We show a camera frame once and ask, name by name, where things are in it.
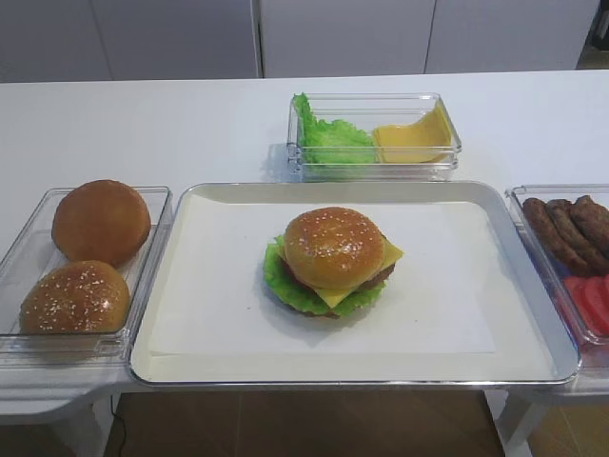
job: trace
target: cheeseburger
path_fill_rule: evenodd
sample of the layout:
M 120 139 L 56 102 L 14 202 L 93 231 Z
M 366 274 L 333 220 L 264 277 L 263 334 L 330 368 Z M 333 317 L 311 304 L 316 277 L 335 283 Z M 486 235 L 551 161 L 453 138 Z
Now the cheeseburger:
M 268 245 L 265 280 L 299 312 L 341 317 L 371 305 L 402 256 L 358 211 L 314 209 Z

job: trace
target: lettuce leaf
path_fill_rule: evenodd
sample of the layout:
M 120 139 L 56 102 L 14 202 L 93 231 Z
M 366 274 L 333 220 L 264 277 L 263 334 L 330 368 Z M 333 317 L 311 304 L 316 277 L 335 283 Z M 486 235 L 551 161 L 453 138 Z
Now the lettuce leaf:
M 313 290 L 292 279 L 279 255 L 279 247 L 283 245 L 284 237 L 278 236 L 275 241 L 276 243 L 270 243 L 266 247 L 263 266 L 266 283 L 282 302 L 300 312 L 323 316 L 332 311 L 338 316 L 346 316 L 359 308 L 372 305 L 385 286 L 385 282 L 382 282 L 371 290 L 355 291 L 332 309 Z
M 374 142 L 365 130 L 343 119 L 332 122 L 318 120 L 304 93 L 295 97 L 294 106 L 301 118 L 301 146 L 307 163 L 372 164 L 376 161 Z

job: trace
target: sesame seed bun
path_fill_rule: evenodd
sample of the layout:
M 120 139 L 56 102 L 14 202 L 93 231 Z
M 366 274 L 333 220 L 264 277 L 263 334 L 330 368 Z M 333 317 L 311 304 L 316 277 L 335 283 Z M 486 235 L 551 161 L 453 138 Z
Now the sesame seed bun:
M 383 264 L 383 234 L 354 209 L 314 209 L 289 223 L 285 259 L 292 273 L 311 288 L 356 288 Z
M 99 260 L 119 267 L 147 240 L 150 214 L 133 188 L 118 181 L 86 183 L 64 197 L 51 236 L 70 260 Z
M 34 286 L 21 305 L 22 333 L 111 332 L 125 321 L 129 289 L 103 262 L 72 262 Z

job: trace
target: plastic container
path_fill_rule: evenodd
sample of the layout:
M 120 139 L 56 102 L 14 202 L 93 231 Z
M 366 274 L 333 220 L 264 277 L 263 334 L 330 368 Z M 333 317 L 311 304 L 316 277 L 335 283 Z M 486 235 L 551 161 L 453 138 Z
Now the plastic container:
M 131 294 L 124 325 L 112 333 L 20 334 L 19 312 L 29 291 L 43 276 L 68 262 L 54 245 L 50 231 L 57 206 L 71 189 L 51 189 L 45 193 L 0 264 L 0 360 L 3 366 L 61 363 L 91 357 L 104 359 L 124 353 L 131 331 L 138 325 L 145 307 L 172 217 L 168 188 L 135 189 L 147 204 L 152 227 L 136 256 L 119 268 Z
M 539 198 L 545 202 L 559 198 L 575 202 L 582 195 L 590 195 L 596 203 L 609 208 L 609 185 L 521 186 L 508 190 L 506 194 L 510 200 L 510 211 L 521 239 L 534 260 L 541 280 L 553 298 L 557 309 L 573 331 L 578 343 L 581 346 L 587 343 L 607 345 L 609 336 L 597 335 L 585 324 L 578 307 L 562 282 L 571 273 L 542 246 L 524 217 L 522 204 L 531 197 Z
M 461 140 L 436 93 L 308 94 L 307 97 L 318 120 L 349 122 L 370 135 L 375 146 L 304 146 L 303 122 L 294 97 L 290 103 L 287 152 L 288 167 L 295 181 L 446 181 L 459 164 Z M 423 141 L 432 146 L 379 145 L 377 140 L 386 136 L 377 136 L 380 130 L 375 134 L 375 129 L 383 126 L 400 126 L 402 133 L 408 129 L 410 142 L 414 134 L 418 137 L 417 144 Z

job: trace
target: cabinet door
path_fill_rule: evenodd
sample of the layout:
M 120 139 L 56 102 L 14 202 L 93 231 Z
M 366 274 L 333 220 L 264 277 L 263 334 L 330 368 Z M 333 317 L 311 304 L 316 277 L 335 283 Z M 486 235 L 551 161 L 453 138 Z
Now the cabinet door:
M 573 70 L 599 0 L 437 0 L 427 73 Z
M 1 0 L 0 81 L 109 79 L 88 0 Z
M 261 0 L 265 76 L 422 73 L 434 0 Z
M 114 79 L 253 78 L 250 0 L 92 0 Z

